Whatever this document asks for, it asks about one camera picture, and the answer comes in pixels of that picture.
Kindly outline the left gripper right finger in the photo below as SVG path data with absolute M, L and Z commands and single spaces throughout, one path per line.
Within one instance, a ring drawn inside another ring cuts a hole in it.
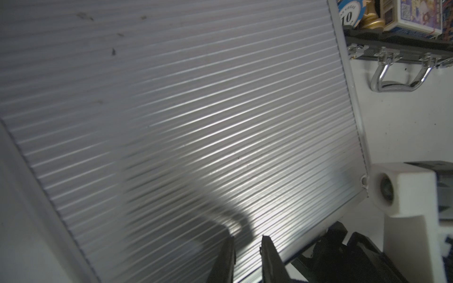
M 260 246 L 263 283 L 291 283 L 283 261 L 281 260 L 271 238 L 263 236 Z

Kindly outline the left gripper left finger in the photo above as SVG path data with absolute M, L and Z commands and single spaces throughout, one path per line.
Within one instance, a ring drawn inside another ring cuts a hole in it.
M 224 241 L 207 283 L 232 283 L 236 263 L 235 238 L 229 236 Z

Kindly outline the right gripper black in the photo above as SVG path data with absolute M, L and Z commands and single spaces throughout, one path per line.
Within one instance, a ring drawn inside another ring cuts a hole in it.
M 354 232 L 343 243 L 348 230 L 341 222 L 312 242 L 312 256 L 302 253 L 293 266 L 309 283 L 406 283 L 393 262 L 366 236 Z

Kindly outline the small silver aluminium poker case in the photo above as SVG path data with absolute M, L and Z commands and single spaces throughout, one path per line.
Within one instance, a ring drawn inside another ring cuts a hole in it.
M 335 1 L 2 1 L 1 187 L 73 283 L 234 282 L 365 198 Z

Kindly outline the black poker case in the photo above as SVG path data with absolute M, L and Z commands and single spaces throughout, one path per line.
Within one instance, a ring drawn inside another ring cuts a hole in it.
M 373 92 L 413 92 L 433 69 L 452 67 L 452 1 L 337 1 L 337 6 L 350 59 L 377 61 Z M 421 69 L 409 83 L 386 81 L 397 62 Z

